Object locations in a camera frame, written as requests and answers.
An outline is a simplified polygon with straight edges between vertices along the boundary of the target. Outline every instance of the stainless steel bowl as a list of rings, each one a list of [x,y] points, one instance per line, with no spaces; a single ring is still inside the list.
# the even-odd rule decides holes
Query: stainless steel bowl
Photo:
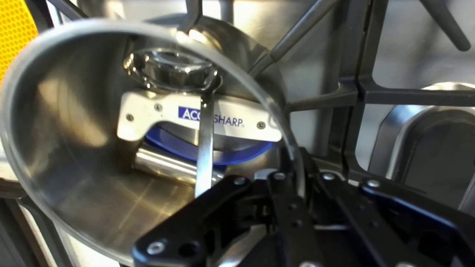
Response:
[[[203,20],[206,24],[209,32],[235,32]],[[121,63],[130,51],[148,47],[185,50],[226,73],[229,88],[222,94],[259,101],[280,125],[293,167],[299,167],[275,73],[246,75],[265,51],[243,35],[237,38],[231,42],[226,36],[216,51],[177,35],[172,24],[106,21],[69,24],[39,36],[7,73],[1,104],[1,141],[32,201],[75,238],[127,265],[131,244],[191,201],[188,183],[133,171],[139,144],[115,137],[120,97],[134,87]],[[267,164],[261,158],[243,174]]]

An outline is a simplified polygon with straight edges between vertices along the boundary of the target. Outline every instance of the accusharp label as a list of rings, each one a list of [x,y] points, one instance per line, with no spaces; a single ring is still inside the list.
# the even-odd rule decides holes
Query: accusharp label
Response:
[[[189,107],[177,107],[177,118],[183,121],[198,122],[200,110]],[[223,115],[213,115],[215,125],[243,128],[243,119]]]

